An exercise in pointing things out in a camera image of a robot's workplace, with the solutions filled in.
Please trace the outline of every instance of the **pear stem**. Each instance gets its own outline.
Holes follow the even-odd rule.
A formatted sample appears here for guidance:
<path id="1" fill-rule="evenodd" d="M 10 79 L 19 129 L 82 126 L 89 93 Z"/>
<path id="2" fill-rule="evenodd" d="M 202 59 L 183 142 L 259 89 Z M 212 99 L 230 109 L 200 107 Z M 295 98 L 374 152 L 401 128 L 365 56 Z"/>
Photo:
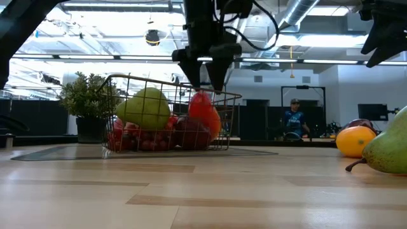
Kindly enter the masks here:
<path id="1" fill-rule="evenodd" d="M 368 162 L 368 161 L 367 161 L 365 158 L 362 158 L 362 159 L 360 159 L 360 160 L 358 160 L 358 161 L 356 161 L 356 162 L 354 162 L 354 163 L 348 165 L 348 166 L 345 168 L 345 170 L 346 170 L 347 172 L 351 172 L 355 165 L 360 164 L 360 163 L 367 163 L 367 162 Z"/>

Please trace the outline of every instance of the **man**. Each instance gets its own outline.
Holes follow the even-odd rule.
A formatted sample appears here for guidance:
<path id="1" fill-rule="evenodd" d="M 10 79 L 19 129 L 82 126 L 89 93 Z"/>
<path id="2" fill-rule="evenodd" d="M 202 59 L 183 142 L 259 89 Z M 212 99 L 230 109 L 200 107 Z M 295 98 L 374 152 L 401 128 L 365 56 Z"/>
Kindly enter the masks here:
<path id="1" fill-rule="evenodd" d="M 304 113 L 299 112 L 298 108 L 300 108 L 300 101 L 298 99 L 292 99 L 291 109 L 290 111 L 286 111 L 284 115 L 284 123 L 286 124 L 288 132 L 294 132 L 302 137 L 303 129 L 307 133 L 310 132 L 310 129 L 305 123 Z"/>

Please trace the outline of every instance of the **metal wire basket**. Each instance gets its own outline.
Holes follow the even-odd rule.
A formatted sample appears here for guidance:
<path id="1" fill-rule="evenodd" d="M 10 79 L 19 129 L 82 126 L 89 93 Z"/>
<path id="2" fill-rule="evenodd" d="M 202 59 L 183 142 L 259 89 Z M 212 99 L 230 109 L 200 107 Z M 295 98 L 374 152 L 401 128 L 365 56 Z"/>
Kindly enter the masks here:
<path id="1" fill-rule="evenodd" d="M 242 97 L 121 74 L 107 77 L 99 94 L 106 101 L 100 108 L 108 111 L 102 144 L 118 153 L 227 150 L 235 101 Z"/>

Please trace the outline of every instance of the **light fixture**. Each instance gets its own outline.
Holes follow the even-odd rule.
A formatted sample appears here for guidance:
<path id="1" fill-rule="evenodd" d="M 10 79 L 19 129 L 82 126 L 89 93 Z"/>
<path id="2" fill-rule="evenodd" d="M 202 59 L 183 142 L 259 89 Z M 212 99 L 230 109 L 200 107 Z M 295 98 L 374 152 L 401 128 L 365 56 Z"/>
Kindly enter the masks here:
<path id="1" fill-rule="evenodd" d="M 258 63 L 297 63 L 296 59 L 264 59 L 264 58 L 242 58 L 242 62 Z"/>
<path id="2" fill-rule="evenodd" d="M 142 55 L 44 55 L 44 54 L 14 54 L 13 59 L 32 59 L 43 60 L 54 59 L 64 61 L 64 59 L 82 60 L 83 62 L 94 62 L 103 60 L 103 62 L 109 62 L 109 60 L 140 60 L 140 61 L 163 61 L 172 62 L 171 56 L 142 56 Z M 210 62 L 211 57 L 199 57 L 198 61 Z M 298 63 L 298 64 L 349 64 L 349 65 L 366 65 L 368 62 L 365 60 L 307 60 L 307 59 L 266 59 L 266 58 L 235 58 L 235 62 L 257 62 L 257 63 Z M 380 63 L 381 66 L 407 66 L 407 61 L 384 61 Z"/>
<path id="3" fill-rule="evenodd" d="M 212 61 L 212 57 L 199 57 L 198 61 Z"/>
<path id="4" fill-rule="evenodd" d="M 357 64 L 356 60 L 304 60 L 305 64 Z"/>
<path id="5" fill-rule="evenodd" d="M 314 6 L 308 16 L 345 16 L 350 13 L 351 6 Z"/>
<path id="6" fill-rule="evenodd" d="M 52 55 L 44 54 L 14 54 L 13 58 L 19 59 L 52 59 Z"/>
<path id="7" fill-rule="evenodd" d="M 407 66 L 406 61 L 383 61 L 379 65 L 383 66 Z"/>
<path id="8" fill-rule="evenodd" d="M 145 7 L 145 8 L 157 8 L 168 7 L 167 4 L 139 4 L 139 3 L 64 3 L 64 6 L 76 6 L 76 7 Z M 181 9 L 181 5 L 175 4 L 172 6 L 175 9 Z"/>
<path id="9" fill-rule="evenodd" d="M 166 56 L 120 56 L 122 60 L 170 60 L 172 61 L 172 57 Z"/>
<path id="10" fill-rule="evenodd" d="M 109 55 L 60 55 L 61 59 L 98 59 L 98 60 L 113 60 L 114 56 Z"/>
<path id="11" fill-rule="evenodd" d="M 277 40 L 277 47 L 281 46 L 296 46 L 298 45 L 298 38 L 296 35 L 286 35 L 286 34 L 281 34 L 279 36 L 279 39 Z"/>
<path id="12" fill-rule="evenodd" d="M 300 37 L 297 45 L 321 48 L 352 48 L 363 44 L 366 36 L 349 35 L 304 35 Z"/>

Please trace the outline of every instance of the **orange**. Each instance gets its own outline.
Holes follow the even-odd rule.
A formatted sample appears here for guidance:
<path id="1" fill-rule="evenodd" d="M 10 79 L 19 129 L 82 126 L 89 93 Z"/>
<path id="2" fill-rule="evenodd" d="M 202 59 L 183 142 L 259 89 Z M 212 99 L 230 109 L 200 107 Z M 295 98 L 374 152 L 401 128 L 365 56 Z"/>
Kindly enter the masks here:
<path id="1" fill-rule="evenodd" d="M 376 137 L 368 127 L 350 127 L 342 130 L 336 138 L 336 146 L 344 156 L 361 158 L 364 147 Z"/>

